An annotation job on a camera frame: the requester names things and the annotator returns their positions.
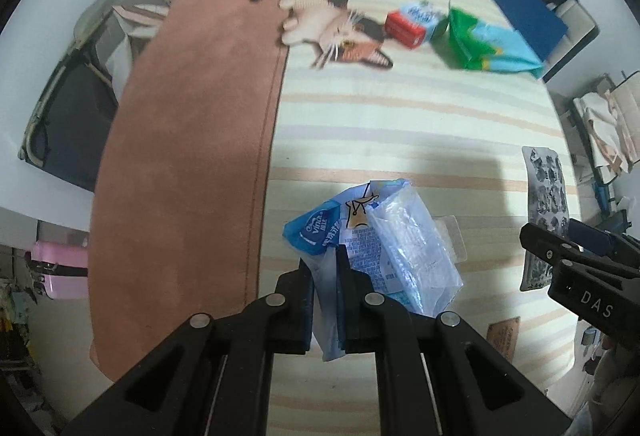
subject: brown leather tag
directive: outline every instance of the brown leather tag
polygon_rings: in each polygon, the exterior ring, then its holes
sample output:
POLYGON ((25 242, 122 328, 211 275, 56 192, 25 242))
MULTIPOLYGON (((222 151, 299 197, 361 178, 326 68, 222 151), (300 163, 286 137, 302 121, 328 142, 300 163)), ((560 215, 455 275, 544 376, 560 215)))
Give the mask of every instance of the brown leather tag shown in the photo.
POLYGON ((516 351, 516 342, 520 331, 520 317, 490 324, 486 333, 486 340, 508 362, 513 362, 513 354, 516 351))

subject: silver screw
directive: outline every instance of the silver screw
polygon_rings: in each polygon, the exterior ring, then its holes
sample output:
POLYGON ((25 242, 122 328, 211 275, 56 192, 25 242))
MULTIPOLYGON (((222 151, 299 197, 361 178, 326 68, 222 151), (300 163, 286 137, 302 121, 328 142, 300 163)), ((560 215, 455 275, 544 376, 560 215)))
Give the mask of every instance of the silver screw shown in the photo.
POLYGON ((445 326, 454 328, 458 324, 460 324, 460 316, 457 313, 453 313, 453 311, 445 311, 442 315, 440 315, 440 321, 445 326))
POLYGON ((367 293, 364 296, 364 302, 372 306, 380 306, 384 301, 385 301, 385 296, 382 295, 381 293, 372 292, 372 293, 367 293))
POLYGON ((267 295, 266 303, 269 306, 282 306, 287 300, 281 293, 272 293, 267 295))
POLYGON ((192 328, 205 328, 206 326, 209 326, 210 322, 211 317, 209 317, 206 313, 196 313, 189 319, 189 324, 192 328))

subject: calico cat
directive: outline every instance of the calico cat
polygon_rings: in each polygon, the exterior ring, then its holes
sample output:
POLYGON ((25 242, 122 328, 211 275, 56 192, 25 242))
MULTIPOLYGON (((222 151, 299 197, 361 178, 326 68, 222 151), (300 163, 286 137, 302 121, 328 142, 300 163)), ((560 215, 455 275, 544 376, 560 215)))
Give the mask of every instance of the calico cat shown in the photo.
POLYGON ((385 31, 380 23, 349 10, 349 0, 280 0, 290 11, 282 23, 282 43, 317 44, 320 55, 312 66, 323 68, 327 61, 361 62, 390 69, 393 63, 380 47, 385 31))

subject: brown cloth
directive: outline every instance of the brown cloth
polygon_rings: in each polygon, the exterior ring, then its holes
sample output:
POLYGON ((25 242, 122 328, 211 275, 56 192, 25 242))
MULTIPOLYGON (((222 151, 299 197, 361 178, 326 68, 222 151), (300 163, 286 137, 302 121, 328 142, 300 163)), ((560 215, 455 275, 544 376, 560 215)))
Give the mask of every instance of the brown cloth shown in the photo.
POLYGON ((257 294, 287 48, 278 0, 175 0, 104 151, 89 246, 102 372, 117 380, 197 312, 257 294))

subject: striped tablecloth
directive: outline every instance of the striped tablecloth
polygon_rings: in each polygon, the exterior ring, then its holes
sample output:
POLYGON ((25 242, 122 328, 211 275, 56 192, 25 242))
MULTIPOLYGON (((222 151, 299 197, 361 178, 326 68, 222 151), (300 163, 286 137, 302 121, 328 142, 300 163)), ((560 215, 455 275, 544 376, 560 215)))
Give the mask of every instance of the striped tablecloth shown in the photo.
MULTIPOLYGON (((350 0, 384 21, 412 0, 350 0)), ((492 0, 429 0, 459 6, 508 26, 492 0)), ((480 334, 520 317, 514 365, 540 388, 574 362, 577 318, 546 295, 518 290, 527 221, 523 145, 560 155, 568 204, 579 218, 574 172, 547 90, 528 74, 452 68, 446 48, 407 50, 386 41, 388 71, 328 63, 311 69, 311 45, 292 47, 284 75, 271 154, 260 259, 260 295, 298 258, 282 239, 284 223, 340 191, 371 179, 408 178, 433 216, 457 217, 468 260, 451 308, 480 334)), ((306 356, 277 355, 270 435, 378 434, 372 355, 323 363, 314 341, 306 356)))

